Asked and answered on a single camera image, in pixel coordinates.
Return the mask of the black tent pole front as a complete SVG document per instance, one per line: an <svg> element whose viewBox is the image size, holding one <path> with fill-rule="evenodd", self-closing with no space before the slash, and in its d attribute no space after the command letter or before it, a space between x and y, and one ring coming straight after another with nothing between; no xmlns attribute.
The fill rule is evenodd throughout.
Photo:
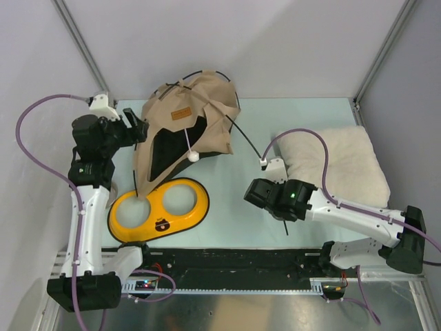
<svg viewBox="0 0 441 331"><path fill-rule="evenodd" d="M182 78L182 80L186 80L186 79L188 79L188 78L190 78L190 77L192 77L192 76L194 76L194 75L197 75L197 74L201 74L202 73L202 70L197 70L197 71L195 71L195 72L192 72L192 73L190 73L190 74L188 74L188 75L186 75L186 76L184 76L183 78ZM163 97L172 87L174 87L174 86L176 86L178 84L178 81L176 81L175 83L165 83L164 85L163 85L163 87L161 86L161 87L159 87L159 88L157 88L154 92L153 92L153 96L155 97L157 94L159 94L159 98L161 98L161 97ZM138 196L139 194L138 194L138 188L137 188L137 180L136 180L136 170L135 169L133 169L133 171L132 171L132 177L133 177L133 184L134 184L134 190L135 190L135 192L136 192L136 196Z"/></svg>

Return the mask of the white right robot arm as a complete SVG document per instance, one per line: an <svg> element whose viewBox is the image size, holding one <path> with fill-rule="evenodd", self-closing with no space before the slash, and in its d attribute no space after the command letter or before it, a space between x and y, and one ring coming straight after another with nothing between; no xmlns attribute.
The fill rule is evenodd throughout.
<svg viewBox="0 0 441 331"><path fill-rule="evenodd" d="M385 263L407 274L423 269L426 227L421 209L375 209L338 200L311 183L288 180L275 183L254 179L244 199L279 221L315 221L364 235L363 239L323 244L319 270L326 276L357 266Z"/></svg>

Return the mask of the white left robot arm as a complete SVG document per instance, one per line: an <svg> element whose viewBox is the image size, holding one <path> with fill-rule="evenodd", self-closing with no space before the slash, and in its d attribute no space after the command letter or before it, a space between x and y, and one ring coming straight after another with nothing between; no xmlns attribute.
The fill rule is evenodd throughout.
<svg viewBox="0 0 441 331"><path fill-rule="evenodd" d="M68 312L116 308L122 286L133 273L147 274L153 266L142 241L124 243L107 262L102 260L103 224L114 174L113 156L147 138L146 122L130 108L110 120L95 114L72 122L75 141L68 179L73 184L72 220L65 261L47 292Z"/></svg>

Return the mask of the beige fabric pet tent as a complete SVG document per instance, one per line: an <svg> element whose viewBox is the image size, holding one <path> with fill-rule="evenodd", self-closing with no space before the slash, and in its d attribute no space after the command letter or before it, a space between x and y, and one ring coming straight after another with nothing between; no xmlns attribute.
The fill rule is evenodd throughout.
<svg viewBox="0 0 441 331"><path fill-rule="evenodd" d="M142 107L147 140L134 149L140 197L194 164L187 159L189 151L198 152L200 159L232 154L231 131L240 114L234 83L217 70L180 79L158 96L152 93Z"/></svg>

